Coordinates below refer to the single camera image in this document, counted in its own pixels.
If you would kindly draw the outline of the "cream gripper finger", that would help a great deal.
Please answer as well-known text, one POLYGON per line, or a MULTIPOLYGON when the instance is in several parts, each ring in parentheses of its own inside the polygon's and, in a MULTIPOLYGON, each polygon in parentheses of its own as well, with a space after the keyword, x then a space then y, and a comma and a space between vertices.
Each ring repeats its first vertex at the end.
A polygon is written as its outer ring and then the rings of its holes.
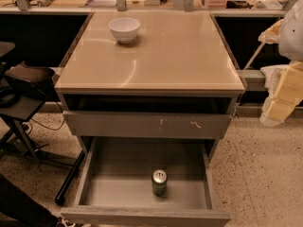
POLYGON ((264 44, 277 44, 279 42, 280 28, 283 20, 278 20, 273 25, 260 33, 258 40, 264 44))
POLYGON ((275 70, 262 106, 260 122, 267 127, 282 124, 303 100, 303 63, 275 70))

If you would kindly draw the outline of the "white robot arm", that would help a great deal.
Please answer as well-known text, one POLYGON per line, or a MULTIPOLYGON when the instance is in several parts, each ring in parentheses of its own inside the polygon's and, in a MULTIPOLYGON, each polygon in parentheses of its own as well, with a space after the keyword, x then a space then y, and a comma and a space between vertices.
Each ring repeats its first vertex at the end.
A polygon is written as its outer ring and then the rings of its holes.
POLYGON ((291 62, 262 67, 268 90, 260 122, 267 127, 283 123, 303 100, 303 0, 297 0, 284 18, 258 37, 261 42, 278 44, 278 52, 291 62))

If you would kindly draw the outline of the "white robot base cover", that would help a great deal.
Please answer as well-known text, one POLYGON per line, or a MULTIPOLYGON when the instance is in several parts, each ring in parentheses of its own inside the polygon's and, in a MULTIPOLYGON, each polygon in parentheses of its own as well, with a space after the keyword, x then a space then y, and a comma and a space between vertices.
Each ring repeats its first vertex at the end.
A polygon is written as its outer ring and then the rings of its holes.
POLYGON ((271 77, 275 70, 284 70, 287 67, 287 64, 279 64, 279 65, 271 65, 271 66, 264 66, 260 68, 260 72, 265 77, 264 87, 266 89, 270 86, 271 77))

